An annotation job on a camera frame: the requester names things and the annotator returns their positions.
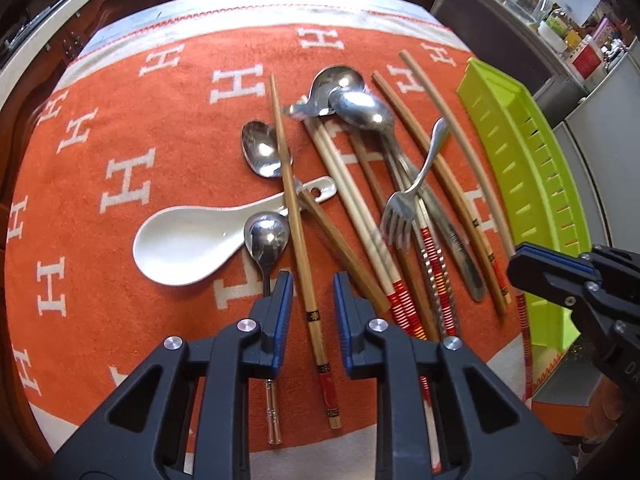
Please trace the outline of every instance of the human hand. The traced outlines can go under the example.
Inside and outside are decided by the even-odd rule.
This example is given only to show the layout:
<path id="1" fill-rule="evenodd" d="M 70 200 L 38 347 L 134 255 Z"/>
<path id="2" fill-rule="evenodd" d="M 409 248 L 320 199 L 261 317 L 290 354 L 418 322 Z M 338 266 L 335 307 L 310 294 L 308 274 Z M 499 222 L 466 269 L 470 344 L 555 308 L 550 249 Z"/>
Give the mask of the human hand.
<path id="1" fill-rule="evenodd" d="M 589 399 L 588 413 L 582 424 L 585 438 L 592 442 L 603 440 L 618 424 L 624 407 L 622 390 L 603 377 Z"/>

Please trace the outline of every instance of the table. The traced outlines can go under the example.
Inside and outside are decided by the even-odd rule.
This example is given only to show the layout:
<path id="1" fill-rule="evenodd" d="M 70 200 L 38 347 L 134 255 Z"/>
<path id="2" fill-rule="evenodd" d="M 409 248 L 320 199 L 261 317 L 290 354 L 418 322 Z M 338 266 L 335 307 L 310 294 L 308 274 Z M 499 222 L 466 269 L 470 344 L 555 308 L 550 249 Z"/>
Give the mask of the table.
<path id="1" fill-rule="evenodd" d="M 6 246 L 14 356 L 53 449 L 167 335 L 212 335 L 244 316 L 260 294 L 257 269 L 245 251 L 202 282 L 170 288 L 142 276 L 131 243 L 140 224 L 165 207 L 235 206 L 282 190 L 281 183 L 250 171 L 239 143 L 247 120 L 273 122 L 270 73 L 279 81 L 281 101 L 289 103 L 327 65 L 354 66 L 367 81 L 380 70 L 430 128 L 436 108 L 399 59 L 402 48 L 437 83 L 484 157 L 455 93 L 470 52 L 425 10 L 398 0 L 178 0 L 114 23 L 87 45 L 66 70 L 31 138 Z M 342 125 L 330 121 L 328 127 L 375 211 Z M 326 174 L 303 127 L 287 120 L 286 133 L 297 177 L 307 181 Z M 396 133 L 419 163 L 408 134 L 400 126 Z M 493 221 L 461 150 L 450 140 L 442 153 L 504 267 Z M 383 178 L 380 154 L 370 152 L 369 158 Z M 388 178 L 383 183 L 390 193 Z M 365 261 L 340 199 L 323 208 Z M 375 387 L 348 380 L 341 369 L 331 292 L 332 274 L 340 269 L 319 228 L 307 219 L 305 229 L 343 427 L 328 427 L 295 297 L 279 379 L 284 444 L 268 449 L 264 387 L 256 382 L 250 393 L 253 473 L 371 478 Z M 473 303 L 449 267 L 464 340 L 521 395 L 524 364 L 515 307 L 500 322 L 488 297 Z M 294 270 L 290 247 L 280 268 Z"/>

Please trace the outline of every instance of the green tray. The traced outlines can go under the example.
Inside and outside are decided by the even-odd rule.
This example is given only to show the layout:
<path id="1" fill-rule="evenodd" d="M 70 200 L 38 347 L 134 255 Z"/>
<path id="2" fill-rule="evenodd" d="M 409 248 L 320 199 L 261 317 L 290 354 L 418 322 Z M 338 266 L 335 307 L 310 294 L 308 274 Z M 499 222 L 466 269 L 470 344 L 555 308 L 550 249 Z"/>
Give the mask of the green tray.
<path id="1" fill-rule="evenodd" d="M 591 250 L 574 178 L 527 88 L 470 59 L 458 95 L 494 170 L 514 243 L 532 242 L 571 256 Z M 525 298 L 532 343 L 566 350 L 579 334 L 570 311 L 531 294 Z"/>

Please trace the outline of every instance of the metal fork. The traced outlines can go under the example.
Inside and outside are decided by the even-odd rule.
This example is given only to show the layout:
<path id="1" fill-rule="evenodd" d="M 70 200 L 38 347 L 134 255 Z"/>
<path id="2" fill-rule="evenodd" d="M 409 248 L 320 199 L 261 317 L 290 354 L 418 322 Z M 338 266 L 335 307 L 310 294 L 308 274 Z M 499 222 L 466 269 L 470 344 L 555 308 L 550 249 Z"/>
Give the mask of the metal fork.
<path id="1" fill-rule="evenodd" d="M 439 119 L 433 125 L 431 145 L 420 173 L 418 173 L 411 186 L 404 191 L 396 191 L 386 202 L 382 220 L 380 221 L 380 232 L 386 238 L 387 243 L 395 244 L 398 249 L 409 249 L 411 224 L 415 219 L 415 197 L 418 194 L 418 188 L 431 169 L 433 161 L 436 160 L 436 155 L 438 155 L 440 146 L 448 133 L 449 129 L 446 121 Z M 394 157 L 400 158 L 398 153 L 394 153 Z"/>

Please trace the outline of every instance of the metal bolt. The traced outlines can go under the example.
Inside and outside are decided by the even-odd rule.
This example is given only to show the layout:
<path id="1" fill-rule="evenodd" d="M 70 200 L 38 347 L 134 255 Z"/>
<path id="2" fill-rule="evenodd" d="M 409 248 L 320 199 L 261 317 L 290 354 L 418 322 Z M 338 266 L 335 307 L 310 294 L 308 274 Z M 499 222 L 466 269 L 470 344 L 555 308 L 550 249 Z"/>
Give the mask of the metal bolt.
<path id="1" fill-rule="evenodd" d="M 459 337 L 456 337 L 454 335 L 446 336 L 446 338 L 442 340 L 442 344 L 444 345 L 444 348 L 447 348 L 449 350 L 458 350 L 462 348 L 462 341 Z"/>
<path id="2" fill-rule="evenodd" d="M 247 317 L 238 321 L 238 324 L 236 326 L 238 327 L 238 330 L 240 332 L 251 332 L 255 329 L 255 327 L 258 326 L 258 324 L 253 319 L 249 319 Z"/>
<path id="3" fill-rule="evenodd" d="M 376 319 L 372 319 L 369 321 L 369 328 L 373 330 L 373 332 L 384 332 L 387 328 L 389 328 L 389 323 L 387 323 L 384 319 L 380 319 L 377 317 Z"/>
<path id="4" fill-rule="evenodd" d="M 177 335 L 171 335 L 164 340 L 164 347 L 167 350 L 177 350 L 182 346 L 182 338 Z"/>

